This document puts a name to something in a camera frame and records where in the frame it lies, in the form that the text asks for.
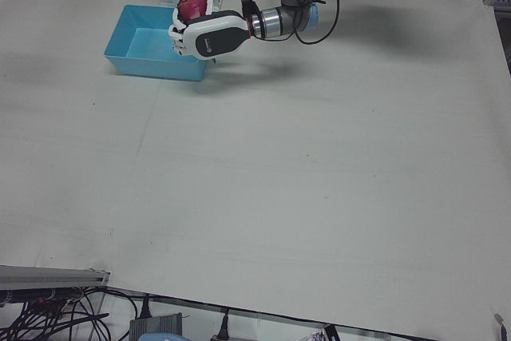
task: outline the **white tabletop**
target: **white tabletop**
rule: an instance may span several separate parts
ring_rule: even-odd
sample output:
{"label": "white tabletop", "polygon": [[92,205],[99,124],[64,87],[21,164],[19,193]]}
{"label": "white tabletop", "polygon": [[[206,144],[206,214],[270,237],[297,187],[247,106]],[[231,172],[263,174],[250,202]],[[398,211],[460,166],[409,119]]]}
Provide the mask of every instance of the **white tabletop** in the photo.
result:
{"label": "white tabletop", "polygon": [[511,321],[511,84],[492,10],[342,1],[323,44],[246,42],[191,83],[103,58],[124,4],[158,0],[0,0],[0,264],[493,339],[493,312]]}

